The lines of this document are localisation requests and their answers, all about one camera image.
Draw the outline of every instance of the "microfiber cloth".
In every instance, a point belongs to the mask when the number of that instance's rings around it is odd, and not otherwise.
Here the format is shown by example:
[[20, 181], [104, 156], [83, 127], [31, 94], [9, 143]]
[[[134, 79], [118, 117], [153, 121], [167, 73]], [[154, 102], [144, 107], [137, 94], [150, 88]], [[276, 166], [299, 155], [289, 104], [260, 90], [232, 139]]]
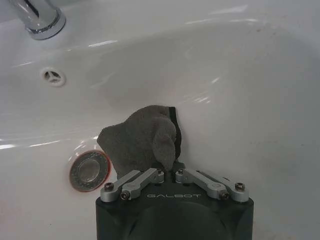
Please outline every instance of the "microfiber cloth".
[[104, 128], [96, 141], [110, 158], [118, 179], [132, 170], [145, 171], [156, 162], [170, 171], [181, 152], [176, 108], [141, 108], [126, 121]]

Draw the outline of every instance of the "faucet base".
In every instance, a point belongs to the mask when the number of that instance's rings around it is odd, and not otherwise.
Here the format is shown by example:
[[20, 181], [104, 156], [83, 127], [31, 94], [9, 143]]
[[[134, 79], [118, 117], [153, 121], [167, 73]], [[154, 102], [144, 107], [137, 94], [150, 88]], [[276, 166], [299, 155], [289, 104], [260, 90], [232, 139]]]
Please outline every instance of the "faucet base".
[[25, 29], [29, 32], [30, 36], [35, 40], [44, 40], [53, 37], [63, 29], [66, 24], [66, 17], [59, 8], [56, 9], [56, 18], [51, 24], [41, 29]]

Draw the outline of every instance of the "sink basin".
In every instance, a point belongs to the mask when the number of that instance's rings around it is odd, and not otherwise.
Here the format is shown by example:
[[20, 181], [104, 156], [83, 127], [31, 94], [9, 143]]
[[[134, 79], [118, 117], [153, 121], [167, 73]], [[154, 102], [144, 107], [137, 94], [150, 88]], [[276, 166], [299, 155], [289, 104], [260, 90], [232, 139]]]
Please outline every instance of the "sink basin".
[[[100, 190], [73, 189], [71, 166], [100, 149], [102, 128], [147, 105], [177, 107], [181, 162], [246, 184], [254, 239], [316, 239], [319, 3], [178, 2], [185, 12], [170, 1], [72, 1], [45, 41], [17, 19], [0, 23], [2, 239], [95, 239]], [[65, 84], [52, 86], [44, 68]], [[115, 180], [112, 169], [105, 181]]]

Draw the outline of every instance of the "sink overflow drain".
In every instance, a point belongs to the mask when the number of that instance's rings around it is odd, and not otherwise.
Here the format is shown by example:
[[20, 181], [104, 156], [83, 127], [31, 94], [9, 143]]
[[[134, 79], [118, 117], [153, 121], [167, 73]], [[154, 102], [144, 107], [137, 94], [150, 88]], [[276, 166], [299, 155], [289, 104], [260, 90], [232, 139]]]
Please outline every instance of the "sink overflow drain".
[[47, 81], [52, 87], [61, 87], [66, 83], [65, 75], [52, 67], [46, 67], [40, 72], [43, 80]]

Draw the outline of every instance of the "robotic hand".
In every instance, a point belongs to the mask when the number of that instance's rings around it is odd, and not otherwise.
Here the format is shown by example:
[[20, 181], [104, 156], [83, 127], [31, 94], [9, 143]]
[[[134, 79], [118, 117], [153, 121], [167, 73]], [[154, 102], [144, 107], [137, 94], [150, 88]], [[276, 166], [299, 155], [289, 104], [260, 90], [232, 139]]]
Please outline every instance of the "robotic hand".
[[98, 240], [252, 240], [245, 185], [180, 162], [106, 183], [95, 206]]

